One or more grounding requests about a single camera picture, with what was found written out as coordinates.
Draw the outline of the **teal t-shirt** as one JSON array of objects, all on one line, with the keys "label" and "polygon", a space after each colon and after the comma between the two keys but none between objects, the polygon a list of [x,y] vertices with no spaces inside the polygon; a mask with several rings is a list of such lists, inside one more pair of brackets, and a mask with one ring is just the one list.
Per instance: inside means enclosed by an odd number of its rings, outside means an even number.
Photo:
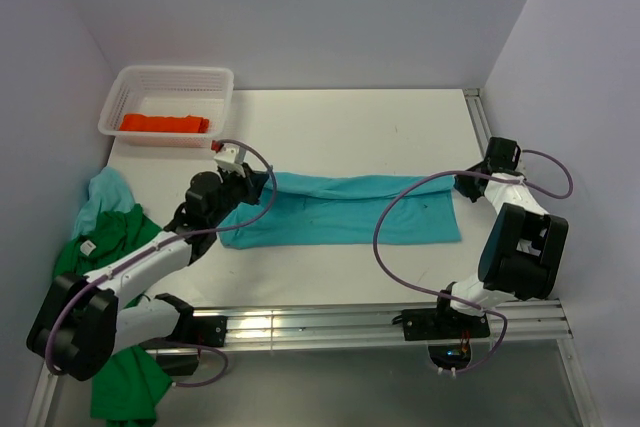
[{"label": "teal t-shirt", "polygon": [[[257,205],[240,204],[222,223],[236,226],[258,214],[254,223],[221,232],[223,246],[236,250],[293,245],[369,244],[384,209],[404,189],[420,179],[411,176],[367,175],[314,177],[278,172],[277,197],[268,207],[267,183]],[[401,198],[383,221],[378,242],[425,245],[461,240],[450,176],[425,183]]]}]

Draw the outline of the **white perforated plastic basket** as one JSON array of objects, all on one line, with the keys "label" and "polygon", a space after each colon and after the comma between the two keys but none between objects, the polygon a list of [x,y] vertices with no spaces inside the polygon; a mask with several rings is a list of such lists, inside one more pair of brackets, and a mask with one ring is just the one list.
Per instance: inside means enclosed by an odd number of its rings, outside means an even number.
[{"label": "white perforated plastic basket", "polygon": [[[101,111],[98,130],[135,146],[207,148],[221,136],[234,90],[227,68],[137,65],[121,70]],[[144,132],[120,129],[127,114],[147,117],[201,117],[202,133]]]}]

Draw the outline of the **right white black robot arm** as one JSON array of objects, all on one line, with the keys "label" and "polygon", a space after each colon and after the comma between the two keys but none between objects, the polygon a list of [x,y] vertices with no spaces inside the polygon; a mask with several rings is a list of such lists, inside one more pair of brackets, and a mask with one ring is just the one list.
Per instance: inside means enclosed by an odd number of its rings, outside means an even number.
[{"label": "right white black robot arm", "polygon": [[467,321],[482,317],[507,301],[545,299],[553,290],[562,260],[568,221],[549,213],[535,199],[534,190],[556,199],[555,194],[527,179],[516,141],[492,137],[484,158],[469,170],[473,177],[457,175],[454,188],[472,202],[486,199],[496,212],[494,225],[481,253],[477,272],[451,283],[433,312],[435,330],[452,337]]}]

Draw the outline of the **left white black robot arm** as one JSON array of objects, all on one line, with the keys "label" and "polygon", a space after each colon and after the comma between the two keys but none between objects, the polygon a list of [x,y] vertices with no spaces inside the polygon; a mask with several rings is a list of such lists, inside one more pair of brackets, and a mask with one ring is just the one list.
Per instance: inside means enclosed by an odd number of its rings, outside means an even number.
[{"label": "left white black robot arm", "polygon": [[246,164],[196,174],[172,220],[142,247],[91,274],[56,276],[26,338],[55,375],[94,377],[116,353],[150,342],[193,346],[195,309],[168,293],[141,295],[157,281],[199,260],[226,231],[242,204],[256,205],[271,168]]}]

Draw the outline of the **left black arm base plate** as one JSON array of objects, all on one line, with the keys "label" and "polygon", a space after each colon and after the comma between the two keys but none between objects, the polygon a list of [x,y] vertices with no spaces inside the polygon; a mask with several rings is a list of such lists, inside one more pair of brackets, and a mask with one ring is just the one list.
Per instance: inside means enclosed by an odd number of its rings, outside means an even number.
[{"label": "left black arm base plate", "polygon": [[186,330],[175,339],[152,339],[143,344],[161,369],[171,377],[189,377],[203,367],[206,360],[214,360],[219,370],[215,380],[229,367],[229,359],[221,348],[225,345],[228,318],[222,315],[196,316]]}]

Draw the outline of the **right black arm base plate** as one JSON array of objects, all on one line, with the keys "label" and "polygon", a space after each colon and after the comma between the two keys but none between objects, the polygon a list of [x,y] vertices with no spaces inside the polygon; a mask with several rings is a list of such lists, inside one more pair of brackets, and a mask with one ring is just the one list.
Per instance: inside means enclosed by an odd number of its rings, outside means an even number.
[{"label": "right black arm base plate", "polygon": [[391,323],[402,327],[406,341],[482,339],[491,335],[485,316],[469,316],[451,309],[405,309]]}]

